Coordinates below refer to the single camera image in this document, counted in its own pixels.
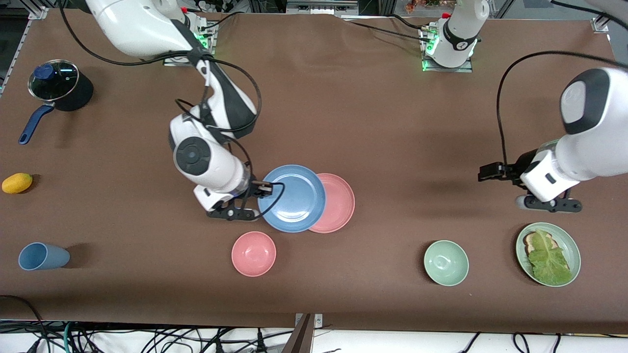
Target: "pink plate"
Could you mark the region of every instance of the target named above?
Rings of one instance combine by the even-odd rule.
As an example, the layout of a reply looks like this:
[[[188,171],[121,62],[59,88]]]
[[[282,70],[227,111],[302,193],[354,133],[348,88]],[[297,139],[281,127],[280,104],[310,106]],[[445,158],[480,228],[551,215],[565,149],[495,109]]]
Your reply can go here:
[[[325,187],[325,211],[322,217],[310,228],[316,233],[331,233],[349,222],[355,209],[355,196],[349,184],[338,175],[317,174]]]
[[[244,276],[257,277],[273,267],[277,249],[273,240],[262,232],[241,235],[231,249],[231,261]]]

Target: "blue cup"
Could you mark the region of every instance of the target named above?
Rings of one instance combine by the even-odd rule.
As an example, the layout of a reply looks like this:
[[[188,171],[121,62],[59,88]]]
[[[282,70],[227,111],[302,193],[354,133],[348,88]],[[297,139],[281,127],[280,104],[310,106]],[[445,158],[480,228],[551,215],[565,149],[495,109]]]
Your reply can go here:
[[[70,260],[70,253],[58,246],[33,242],[19,253],[18,263],[25,271],[53,269],[65,266]]]

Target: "lemon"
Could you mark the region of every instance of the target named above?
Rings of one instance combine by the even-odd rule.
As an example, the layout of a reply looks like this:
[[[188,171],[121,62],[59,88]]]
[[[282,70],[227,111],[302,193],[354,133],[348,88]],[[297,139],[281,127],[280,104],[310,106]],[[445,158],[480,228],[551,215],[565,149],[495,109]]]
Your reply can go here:
[[[2,191],[6,193],[20,193],[31,186],[33,177],[26,173],[16,173],[4,179]]]

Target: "plate rim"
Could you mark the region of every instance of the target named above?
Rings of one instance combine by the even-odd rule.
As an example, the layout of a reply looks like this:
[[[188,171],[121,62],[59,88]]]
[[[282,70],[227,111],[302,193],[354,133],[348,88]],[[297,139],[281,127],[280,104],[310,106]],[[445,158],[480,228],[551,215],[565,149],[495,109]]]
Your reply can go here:
[[[265,236],[266,236],[266,237],[267,237],[267,238],[271,241],[271,244],[273,245],[273,249],[274,249],[273,262],[271,263],[271,265],[270,265],[270,266],[269,266],[269,267],[268,267],[268,268],[267,268],[264,272],[262,272],[262,273],[260,273],[260,274],[256,274],[256,275],[251,275],[251,274],[245,274],[245,273],[242,273],[242,272],[241,272],[241,271],[237,268],[237,266],[236,266],[236,264],[235,264],[235,261],[234,261],[234,249],[236,248],[235,246],[236,246],[237,242],[238,242],[238,241],[240,241],[240,238],[242,238],[242,237],[244,237],[244,236],[246,236],[246,235],[248,235],[248,234],[250,234],[250,233],[260,233],[260,234],[264,234],[264,235],[265,235]],[[246,233],[244,233],[243,235],[239,236],[239,237],[238,237],[238,238],[234,241],[234,244],[233,244],[233,246],[231,247],[231,264],[233,265],[233,267],[235,268],[235,270],[236,270],[239,274],[241,274],[241,275],[243,275],[243,276],[247,276],[247,277],[260,277],[260,276],[262,276],[262,275],[266,274],[268,271],[270,271],[270,270],[271,270],[271,268],[273,268],[274,263],[275,263],[275,260],[277,260],[277,246],[275,245],[273,238],[271,238],[268,234],[266,234],[266,233],[264,233],[264,232],[260,232],[260,231],[250,231],[250,232],[246,232]]]
[[[458,283],[455,283],[455,284],[453,284],[453,285],[445,285],[445,284],[443,284],[443,283],[440,283],[439,281],[437,281],[436,279],[434,279],[434,277],[432,277],[432,275],[431,275],[431,274],[430,274],[430,272],[428,271],[428,267],[427,267],[427,254],[428,254],[428,251],[430,250],[430,248],[431,248],[432,246],[434,246],[434,244],[439,243],[439,242],[450,242],[450,243],[452,243],[453,245],[456,245],[457,247],[459,247],[459,248],[460,248],[460,250],[462,250],[462,253],[465,255],[465,259],[467,260],[467,271],[465,272],[465,275],[462,277],[462,279],[461,279]],[[462,283],[465,279],[467,279],[467,276],[468,276],[468,274],[469,274],[469,268],[470,268],[470,267],[471,267],[471,264],[470,264],[470,262],[469,262],[469,256],[467,255],[467,252],[466,252],[466,251],[462,248],[462,246],[460,246],[458,243],[456,243],[456,242],[454,242],[454,241],[451,241],[451,240],[448,240],[448,239],[440,239],[440,240],[437,240],[437,241],[435,241],[435,242],[432,242],[432,243],[430,244],[430,246],[428,246],[428,248],[427,248],[427,249],[425,249],[425,253],[423,254],[423,268],[425,269],[425,272],[428,274],[428,276],[431,278],[431,280],[432,280],[432,281],[434,281],[436,284],[441,285],[441,286],[453,287],[453,286],[457,286],[457,285],[459,285],[459,284],[460,284],[460,283]]]
[[[341,176],[333,174],[333,173],[318,173],[317,174],[318,178],[320,179],[320,181],[323,183],[323,188],[325,188],[325,183],[323,182],[323,178],[322,177],[332,177],[334,179],[336,179],[337,181],[339,181],[343,186],[346,185],[347,186],[347,190],[349,191],[349,193],[351,194],[351,212],[349,212],[347,214],[347,219],[345,221],[343,221],[342,225],[340,227],[338,227],[337,229],[334,229],[332,231],[320,231],[320,230],[316,230],[316,224],[318,222],[320,222],[320,219],[317,221],[317,223],[314,223],[313,226],[310,227],[310,231],[314,232],[314,233],[319,233],[319,234],[329,234],[329,233],[333,233],[333,232],[337,232],[340,229],[342,229],[345,225],[347,225],[349,223],[349,221],[351,220],[351,218],[353,217],[353,214],[355,212],[355,193],[353,192],[353,188],[351,188],[351,185],[349,185],[349,183],[347,183],[346,180],[344,180]],[[325,207],[327,207],[327,190],[325,190]]]
[[[287,165],[281,165],[281,166],[278,166],[278,167],[276,167],[275,169],[273,169],[273,170],[271,170],[270,172],[268,172],[268,174],[266,174],[266,176],[263,178],[263,180],[264,180],[264,181],[266,181],[266,182],[275,182],[275,180],[272,180],[272,181],[271,181],[271,180],[268,180],[268,176],[269,176],[269,175],[271,175],[272,173],[274,173],[276,170],[283,169],[283,168],[297,168],[297,169],[302,169],[302,170],[305,170],[307,173],[311,173],[311,174],[312,174],[312,175],[316,178],[315,180],[310,180],[310,179],[309,179],[309,178],[307,178],[306,176],[301,175],[302,177],[305,177],[307,180],[309,180],[311,183],[313,183],[313,184],[314,184],[314,185],[313,185],[313,187],[314,187],[314,188],[316,188],[316,185],[315,185],[315,184],[316,184],[316,181],[318,181],[318,183],[320,184],[320,188],[322,189],[322,195],[323,195],[323,202],[322,202],[322,207],[321,207],[320,214],[319,214],[317,217],[315,217],[314,222],[312,222],[312,223],[307,222],[306,227],[301,226],[301,227],[295,227],[294,229],[282,229],[282,228],[279,228],[279,226],[278,226],[277,224],[274,224],[273,222],[268,221],[267,216],[268,216],[268,215],[273,214],[273,213],[272,213],[272,211],[270,211],[270,212],[266,213],[266,214],[264,215],[264,217],[263,217],[263,218],[264,218],[264,220],[266,221],[266,223],[268,223],[271,227],[273,227],[273,228],[277,229],[278,231],[285,232],[285,233],[300,233],[300,232],[305,232],[305,231],[307,231],[307,230],[308,230],[311,226],[313,226],[314,224],[316,224],[316,222],[318,222],[318,220],[320,220],[320,217],[322,217],[322,216],[323,216],[323,212],[325,211],[325,205],[327,204],[327,198],[326,198],[326,195],[325,195],[325,186],[323,185],[323,182],[321,181],[321,179],[318,177],[318,175],[317,175],[317,174],[316,174],[313,170],[309,169],[309,168],[308,168],[308,167],[306,167],[306,166],[303,166],[303,165],[298,165],[298,164],[287,164]],[[259,199],[259,200],[257,201],[257,206],[260,208],[260,212],[263,212],[263,211],[261,210],[261,207],[260,207],[260,204],[259,204],[259,201],[261,201],[261,200],[263,200],[263,199]],[[304,220],[301,220],[301,221],[298,221],[298,222],[294,222],[294,223],[282,222],[282,221],[280,221],[280,220],[279,220],[279,218],[278,218],[278,217],[273,217],[272,219],[276,220],[276,222],[277,222],[278,224],[300,224],[300,223],[302,223],[302,222],[306,222],[306,221],[307,221],[307,219],[308,219],[309,217],[310,217],[310,216],[306,217]]]
[[[576,270],[576,273],[573,273],[573,270],[571,270],[572,272],[572,277],[571,280],[563,285],[548,285],[546,283],[543,283],[539,280],[537,280],[532,273],[529,273],[526,268],[523,266],[523,263],[521,262],[521,256],[525,256],[527,257],[528,255],[526,254],[526,249],[525,246],[523,245],[523,237],[524,237],[524,232],[526,232],[526,235],[528,235],[530,232],[530,227],[536,226],[536,225],[548,225],[550,227],[555,227],[558,228],[560,231],[563,231],[565,233],[565,235],[567,235],[567,237],[569,237],[569,239],[571,239],[571,241],[573,242],[573,245],[575,247],[575,252],[578,253],[578,269]],[[580,274],[580,270],[582,268],[582,254],[580,254],[580,248],[578,247],[578,243],[576,243],[576,240],[574,240],[574,238],[571,236],[571,234],[569,234],[566,230],[562,229],[561,227],[557,226],[556,224],[552,224],[549,222],[534,222],[534,223],[530,223],[528,225],[526,225],[525,227],[523,227],[523,229],[521,229],[521,231],[519,232],[519,235],[517,236],[517,240],[515,241],[515,255],[517,257],[517,262],[519,263],[519,267],[521,267],[521,269],[523,270],[523,272],[530,278],[532,278],[532,280],[534,280],[535,282],[543,285],[543,286],[547,286],[547,287],[552,287],[552,288],[560,288],[560,287],[564,287],[566,285],[571,284],[571,282],[575,281],[576,278],[578,277],[578,275]]]

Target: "teal cable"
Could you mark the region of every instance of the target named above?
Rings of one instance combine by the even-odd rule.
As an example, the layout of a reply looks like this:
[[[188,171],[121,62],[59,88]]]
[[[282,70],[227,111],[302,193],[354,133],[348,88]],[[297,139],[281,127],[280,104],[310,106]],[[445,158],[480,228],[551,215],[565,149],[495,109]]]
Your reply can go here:
[[[63,330],[63,347],[65,348],[65,353],[70,353],[70,349],[68,348],[68,333],[70,332],[70,323],[65,326]]]

